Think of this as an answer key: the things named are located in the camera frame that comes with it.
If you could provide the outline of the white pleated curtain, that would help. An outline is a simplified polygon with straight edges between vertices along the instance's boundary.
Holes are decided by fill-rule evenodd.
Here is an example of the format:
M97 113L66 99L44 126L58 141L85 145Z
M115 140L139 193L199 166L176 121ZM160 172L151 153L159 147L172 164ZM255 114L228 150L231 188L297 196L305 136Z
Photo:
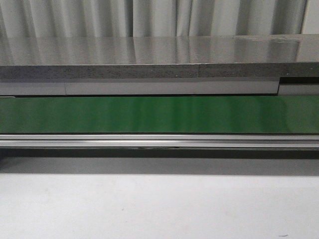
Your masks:
M316 0L3 0L2 37L313 34Z

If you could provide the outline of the grey stone counter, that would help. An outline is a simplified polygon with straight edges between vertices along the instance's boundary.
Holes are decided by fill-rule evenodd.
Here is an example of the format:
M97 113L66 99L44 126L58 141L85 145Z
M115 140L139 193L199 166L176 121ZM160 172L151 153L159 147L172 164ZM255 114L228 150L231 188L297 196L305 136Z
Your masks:
M23 37L0 41L0 95L317 95L319 37Z

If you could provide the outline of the aluminium conveyor side rail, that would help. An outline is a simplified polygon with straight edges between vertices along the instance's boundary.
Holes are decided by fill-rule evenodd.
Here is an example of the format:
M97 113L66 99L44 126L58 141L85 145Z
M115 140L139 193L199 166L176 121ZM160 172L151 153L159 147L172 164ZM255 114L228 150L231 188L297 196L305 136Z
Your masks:
M2 134L2 148L317 149L317 134Z

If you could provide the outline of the green conveyor belt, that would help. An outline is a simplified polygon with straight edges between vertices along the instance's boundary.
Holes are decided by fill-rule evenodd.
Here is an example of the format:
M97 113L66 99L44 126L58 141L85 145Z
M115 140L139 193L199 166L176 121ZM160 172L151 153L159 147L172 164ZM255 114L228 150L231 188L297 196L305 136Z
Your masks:
M317 96L21 97L0 101L1 133L302 133Z

